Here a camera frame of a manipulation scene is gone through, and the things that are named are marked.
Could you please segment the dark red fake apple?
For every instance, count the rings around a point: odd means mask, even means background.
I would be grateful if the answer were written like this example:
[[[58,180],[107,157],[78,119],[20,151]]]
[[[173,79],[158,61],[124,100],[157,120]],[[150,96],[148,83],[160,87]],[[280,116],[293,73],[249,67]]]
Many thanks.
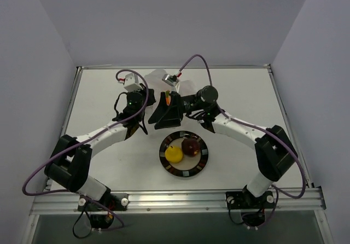
[[[187,156],[196,156],[200,152],[200,144],[194,138],[185,138],[181,143],[182,152]]]

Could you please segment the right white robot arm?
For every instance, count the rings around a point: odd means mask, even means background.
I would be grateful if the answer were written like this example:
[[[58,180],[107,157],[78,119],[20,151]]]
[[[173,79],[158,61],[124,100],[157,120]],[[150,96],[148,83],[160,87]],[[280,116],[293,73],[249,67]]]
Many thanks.
[[[255,207],[261,203],[263,193],[296,163],[298,155],[282,127],[259,127],[234,118],[218,106],[215,87],[207,85],[188,96],[173,91],[169,97],[167,102],[166,93],[161,93],[159,104],[148,120],[155,129],[178,127],[183,117],[189,118],[192,112],[199,111],[194,119],[204,129],[233,138],[255,150],[259,171],[245,186],[243,201],[247,206]]]

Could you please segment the orange fake fruit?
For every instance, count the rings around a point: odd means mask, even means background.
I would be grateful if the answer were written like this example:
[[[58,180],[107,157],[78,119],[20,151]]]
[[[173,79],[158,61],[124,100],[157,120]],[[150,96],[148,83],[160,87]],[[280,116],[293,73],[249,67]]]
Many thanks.
[[[167,90],[165,92],[166,104],[169,106],[171,104],[171,92]]]

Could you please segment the clear printed plastic bag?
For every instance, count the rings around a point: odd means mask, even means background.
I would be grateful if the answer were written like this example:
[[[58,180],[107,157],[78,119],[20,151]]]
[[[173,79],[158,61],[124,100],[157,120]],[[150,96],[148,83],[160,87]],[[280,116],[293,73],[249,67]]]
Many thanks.
[[[174,82],[170,79],[169,82],[165,80],[165,78],[171,78],[171,76],[168,76],[168,73],[164,69],[155,69],[144,76],[148,87],[154,90],[154,98],[156,100],[152,106],[146,108],[146,112],[149,114],[153,113],[159,105],[162,92],[175,91],[179,93],[181,97],[197,93],[197,88],[192,80],[178,79],[177,82]]]

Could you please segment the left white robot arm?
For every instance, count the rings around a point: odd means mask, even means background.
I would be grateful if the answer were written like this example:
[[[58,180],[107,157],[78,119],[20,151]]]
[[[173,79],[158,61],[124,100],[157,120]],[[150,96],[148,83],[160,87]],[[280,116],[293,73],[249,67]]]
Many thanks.
[[[47,164],[44,173],[66,190],[91,198],[91,205],[98,211],[110,205],[110,189],[89,176],[90,162],[94,156],[115,143],[130,138],[139,127],[145,129],[143,105],[156,102],[154,90],[141,86],[139,90],[126,93],[126,107],[106,127],[87,135],[72,137],[63,135],[51,155],[59,157]]]

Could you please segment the yellow fake fruit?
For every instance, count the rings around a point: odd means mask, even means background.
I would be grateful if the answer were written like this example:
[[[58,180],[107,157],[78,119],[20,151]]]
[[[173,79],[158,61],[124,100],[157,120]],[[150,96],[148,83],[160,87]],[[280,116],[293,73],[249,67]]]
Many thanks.
[[[177,146],[169,146],[165,150],[165,158],[168,162],[171,163],[179,163],[183,159],[183,152],[180,147]]]

